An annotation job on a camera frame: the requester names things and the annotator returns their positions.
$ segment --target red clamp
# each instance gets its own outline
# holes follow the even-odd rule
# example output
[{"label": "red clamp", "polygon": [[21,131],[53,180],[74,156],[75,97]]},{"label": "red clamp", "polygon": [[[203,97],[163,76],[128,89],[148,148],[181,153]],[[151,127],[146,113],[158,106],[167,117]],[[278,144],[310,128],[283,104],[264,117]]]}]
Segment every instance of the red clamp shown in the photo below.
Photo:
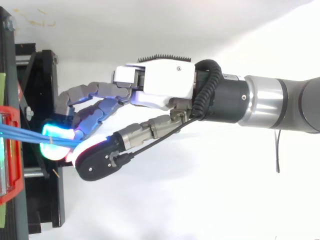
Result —
[{"label": "red clamp", "polygon": [[[3,124],[20,127],[18,109],[0,106],[0,114]],[[4,146],[0,150],[2,151],[0,152],[0,205],[13,199],[24,188],[21,143],[10,139],[3,139],[1,143],[4,143]]]}]

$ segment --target black metal frame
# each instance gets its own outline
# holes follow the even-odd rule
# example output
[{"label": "black metal frame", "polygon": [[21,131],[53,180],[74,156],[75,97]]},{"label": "black metal frame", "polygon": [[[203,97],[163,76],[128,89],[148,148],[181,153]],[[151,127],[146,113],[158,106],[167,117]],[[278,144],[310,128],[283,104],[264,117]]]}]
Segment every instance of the black metal frame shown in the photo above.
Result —
[{"label": "black metal frame", "polygon": [[[5,29],[3,24],[9,16],[0,7],[0,73],[6,73],[4,102],[20,108],[22,128],[41,132],[54,112],[58,96],[55,54],[51,50],[36,52],[35,44],[15,45],[14,32]],[[28,65],[16,66],[16,54],[31,55]],[[18,82],[23,92],[20,101]],[[27,120],[26,107],[34,112],[31,121]],[[58,228],[65,222],[62,171],[65,164],[44,158],[38,145],[23,143],[22,148],[24,167],[40,167],[43,177],[25,178],[25,188],[6,203],[1,240],[27,240],[29,234],[41,232],[41,223],[52,222],[52,227]]]},{"label": "black metal frame", "polygon": [[[25,45],[16,44],[15,48],[20,53]],[[17,66],[18,80],[25,97],[20,101],[21,127],[40,133],[54,113],[58,97],[57,68],[54,52],[35,52],[35,47],[30,50],[33,52],[23,53],[31,56],[28,65]],[[25,115],[26,107],[34,112],[30,121]],[[23,143],[22,147],[24,167],[40,167],[44,175],[25,179],[29,234],[41,233],[41,223],[52,222],[53,228],[59,228],[65,222],[62,166],[43,157],[37,144]]]}]

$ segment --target blue light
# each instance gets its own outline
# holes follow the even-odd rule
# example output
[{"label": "blue light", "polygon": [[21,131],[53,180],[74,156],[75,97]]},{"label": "blue light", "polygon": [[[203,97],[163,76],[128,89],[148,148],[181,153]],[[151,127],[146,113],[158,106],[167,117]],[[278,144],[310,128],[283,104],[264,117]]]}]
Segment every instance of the blue light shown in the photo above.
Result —
[{"label": "blue light", "polygon": [[[43,126],[42,135],[73,140],[75,132],[73,129],[65,129],[47,123]],[[40,143],[40,151],[45,158],[57,161],[67,156],[70,148],[54,144]]]}]

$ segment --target robotic arm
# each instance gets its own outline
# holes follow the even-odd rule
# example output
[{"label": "robotic arm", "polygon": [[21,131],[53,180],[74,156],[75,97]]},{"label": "robotic arm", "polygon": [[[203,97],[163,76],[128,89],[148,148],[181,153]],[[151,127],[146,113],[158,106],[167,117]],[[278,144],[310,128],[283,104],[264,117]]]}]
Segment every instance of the robotic arm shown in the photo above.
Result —
[{"label": "robotic arm", "polygon": [[[67,160],[81,178],[95,181],[197,120],[318,133],[319,93],[319,78],[239,77],[222,73],[213,60],[194,65],[189,58],[155,55],[118,66],[112,83],[92,82],[61,93],[54,120],[72,127],[75,139],[84,140]],[[92,97],[103,100],[75,113],[75,104]],[[170,110],[170,115],[134,123],[112,136],[90,137],[102,121],[126,104]],[[150,139],[157,140],[136,152],[120,154]]]}]

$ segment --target red plastic part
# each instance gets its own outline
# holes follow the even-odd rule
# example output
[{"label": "red plastic part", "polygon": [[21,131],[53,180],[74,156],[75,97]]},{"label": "red plastic part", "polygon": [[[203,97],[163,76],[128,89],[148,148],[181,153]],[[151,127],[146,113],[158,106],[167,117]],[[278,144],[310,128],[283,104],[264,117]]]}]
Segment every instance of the red plastic part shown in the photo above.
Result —
[{"label": "red plastic part", "polygon": [[[5,116],[6,125],[20,127],[20,112],[18,109],[10,106],[0,106],[0,114]],[[5,141],[10,189],[4,196],[0,197],[0,205],[13,199],[24,188],[21,143],[19,141],[10,139],[5,139]]]}]

